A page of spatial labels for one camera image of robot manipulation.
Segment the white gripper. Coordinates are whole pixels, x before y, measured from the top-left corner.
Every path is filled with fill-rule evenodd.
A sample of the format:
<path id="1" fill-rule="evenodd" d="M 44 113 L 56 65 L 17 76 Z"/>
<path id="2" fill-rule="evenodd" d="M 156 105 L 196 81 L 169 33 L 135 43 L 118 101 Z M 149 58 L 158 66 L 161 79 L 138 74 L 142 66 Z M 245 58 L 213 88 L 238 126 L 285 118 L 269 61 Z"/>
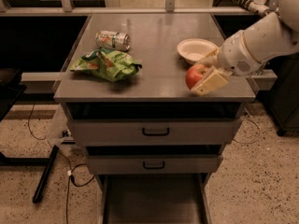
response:
<path id="1" fill-rule="evenodd" d="M 220 49 L 208 53 L 197 63 L 207 67 L 220 65 L 236 76 L 248 76 L 258 71 L 262 64 L 255 61 L 246 46 L 244 31 L 239 30 L 227 38 Z M 210 67 L 203 78 L 192 87 L 192 93 L 203 96 L 218 90 L 229 82 L 229 77 L 220 69 Z"/>

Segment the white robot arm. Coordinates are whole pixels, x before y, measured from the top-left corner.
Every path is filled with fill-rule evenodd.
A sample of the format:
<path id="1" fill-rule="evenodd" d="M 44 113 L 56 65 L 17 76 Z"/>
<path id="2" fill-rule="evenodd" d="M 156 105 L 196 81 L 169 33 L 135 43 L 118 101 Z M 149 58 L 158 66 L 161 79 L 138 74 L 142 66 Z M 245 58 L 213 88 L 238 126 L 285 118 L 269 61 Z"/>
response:
<path id="1" fill-rule="evenodd" d="M 229 76 L 249 76 L 273 58 L 299 51 L 299 0 L 278 0 L 275 10 L 256 0 L 233 0 L 261 18 L 189 68 L 185 83 L 196 95 L 228 84 Z"/>

